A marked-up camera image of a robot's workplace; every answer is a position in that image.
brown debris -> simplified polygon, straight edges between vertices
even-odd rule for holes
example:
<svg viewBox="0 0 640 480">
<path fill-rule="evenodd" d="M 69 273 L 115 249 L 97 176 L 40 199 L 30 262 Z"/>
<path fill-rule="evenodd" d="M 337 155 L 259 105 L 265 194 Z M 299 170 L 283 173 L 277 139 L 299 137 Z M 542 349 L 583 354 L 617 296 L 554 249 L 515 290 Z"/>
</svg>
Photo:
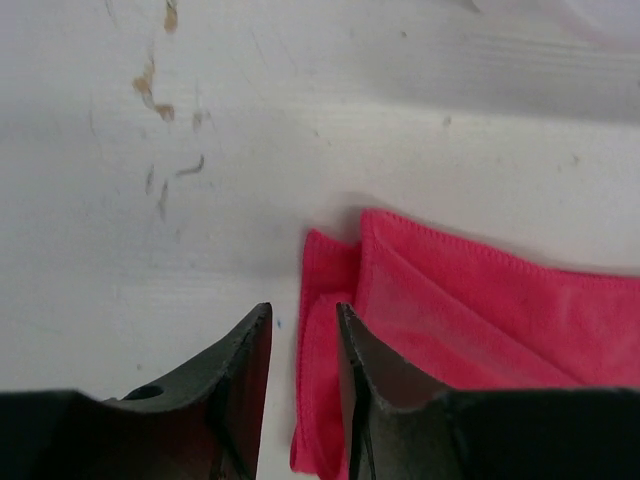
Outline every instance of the brown debris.
<svg viewBox="0 0 640 480">
<path fill-rule="evenodd" d="M 149 62 L 144 66 L 144 72 L 142 75 L 134 78 L 133 82 L 131 82 L 133 89 L 140 95 L 151 95 L 151 90 L 153 88 L 153 75 L 155 73 L 156 64 L 153 61 L 153 57 L 150 57 Z"/>
<path fill-rule="evenodd" d="M 173 105 L 168 103 L 163 103 L 160 105 L 156 105 L 154 110 L 158 112 L 160 117 L 167 123 L 173 122 L 176 118 L 176 111 L 173 108 Z"/>
<path fill-rule="evenodd" d="M 133 89 L 140 94 L 142 103 L 149 110 L 157 112 L 165 122 L 173 122 L 176 117 L 175 109 L 170 104 L 156 105 L 153 100 L 153 76 L 156 73 L 156 64 L 152 56 L 144 66 L 144 72 L 131 82 Z"/>
<path fill-rule="evenodd" d="M 178 28 L 178 0 L 166 0 L 167 13 L 164 17 L 164 31 L 174 33 Z"/>
</svg>

white surface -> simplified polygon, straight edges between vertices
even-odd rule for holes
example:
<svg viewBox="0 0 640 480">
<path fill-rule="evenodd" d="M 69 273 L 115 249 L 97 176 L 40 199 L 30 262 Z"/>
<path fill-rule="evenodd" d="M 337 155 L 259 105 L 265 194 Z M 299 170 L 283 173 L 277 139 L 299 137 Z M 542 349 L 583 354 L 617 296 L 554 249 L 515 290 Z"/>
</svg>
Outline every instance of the white surface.
<svg viewBox="0 0 640 480">
<path fill-rule="evenodd" d="M 578 38 L 609 48 L 640 51 L 640 0 L 472 1 L 487 14 L 546 15 Z"/>
<path fill-rule="evenodd" d="M 163 0 L 0 16 L 0 388 L 120 396 L 270 300 L 260 473 L 287 478 L 308 226 L 351 232 L 383 204 L 552 264 L 640 272 L 640 57 L 454 0 L 178 12 L 172 36 Z M 170 125 L 131 86 L 148 49 Z M 193 132 L 196 108 L 215 129 Z M 201 173 L 173 177 L 201 153 Z"/>
</svg>

black object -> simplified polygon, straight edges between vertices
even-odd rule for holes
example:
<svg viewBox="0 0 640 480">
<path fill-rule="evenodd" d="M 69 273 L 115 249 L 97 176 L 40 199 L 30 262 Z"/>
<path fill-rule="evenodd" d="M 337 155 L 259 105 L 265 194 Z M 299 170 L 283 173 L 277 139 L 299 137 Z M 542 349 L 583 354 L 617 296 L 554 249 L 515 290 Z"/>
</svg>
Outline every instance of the black object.
<svg viewBox="0 0 640 480">
<path fill-rule="evenodd" d="M 454 391 L 338 321 L 350 480 L 640 478 L 637 391 Z"/>
<path fill-rule="evenodd" d="M 271 306 L 122 400 L 0 395 L 0 478 L 254 479 Z"/>
</svg>

folded towel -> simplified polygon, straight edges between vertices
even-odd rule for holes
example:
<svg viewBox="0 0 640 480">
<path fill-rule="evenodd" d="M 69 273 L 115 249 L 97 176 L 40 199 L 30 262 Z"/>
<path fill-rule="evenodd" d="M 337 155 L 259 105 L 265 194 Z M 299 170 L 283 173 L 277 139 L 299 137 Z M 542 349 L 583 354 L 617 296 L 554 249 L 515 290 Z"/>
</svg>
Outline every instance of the folded towel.
<svg viewBox="0 0 640 480">
<path fill-rule="evenodd" d="M 291 468 L 346 479 L 336 304 L 459 389 L 640 385 L 640 279 L 534 265 L 381 210 L 307 237 Z"/>
</svg>

dirt stain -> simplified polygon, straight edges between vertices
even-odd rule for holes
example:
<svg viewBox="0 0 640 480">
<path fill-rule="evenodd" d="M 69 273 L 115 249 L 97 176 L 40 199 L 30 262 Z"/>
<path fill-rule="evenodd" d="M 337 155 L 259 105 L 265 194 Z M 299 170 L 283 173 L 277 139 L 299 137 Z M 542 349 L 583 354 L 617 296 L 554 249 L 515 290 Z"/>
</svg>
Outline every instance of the dirt stain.
<svg viewBox="0 0 640 480">
<path fill-rule="evenodd" d="M 169 180 L 164 181 L 164 185 L 162 185 L 162 192 L 160 193 L 160 200 L 158 200 L 158 204 L 156 208 L 158 209 L 158 213 L 160 214 L 160 218 L 163 222 L 167 220 L 167 200 L 169 199 Z"/>
<path fill-rule="evenodd" d="M 173 122 L 176 118 L 176 111 L 173 108 L 173 105 L 170 105 L 168 103 L 156 105 L 153 109 L 158 112 L 160 118 L 162 118 L 167 123 Z"/>
<path fill-rule="evenodd" d="M 193 128 L 193 133 L 198 133 L 204 120 L 211 120 L 211 113 L 209 113 L 208 110 L 198 109 L 193 112 L 193 116 L 191 117 L 191 128 Z"/>
<path fill-rule="evenodd" d="M 167 8 L 164 17 L 164 31 L 174 33 L 178 28 L 178 0 L 166 0 Z"/>
<path fill-rule="evenodd" d="M 135 77 L 131 82 L 133 89 L 140 94 L 142 103 L 149 110 L 155 111 L 165 122 L 173 122 L 176 118 L 173 105 L 168 103 L 157 104 L 153 100 L 153 77 L 156 73 L 156 64 L 153 56 L 149 56 L 149 61 L 145 64 L 142 75 Z"/>
<path fill-rule="evenodd" d="M 153 76 L 156 73 L 156 64 L 153 57 L 149 57 L 149 61 L 145 64 L 142 75 L 133 79 L 131 85 L 133 89 L 140 95 L 152 95 Z"/>
<path fill-rule="evenodd" d="M 204 168 L 204 155 L 200 155 L 200 161 L 198 165 L 191 168 L 185 168 L 184 170 L 178 170 L 176 172 L 176 177 L 182 177 L 183 175 L 193 175 L 196 173 L 200 173 Z"/>
</svg>

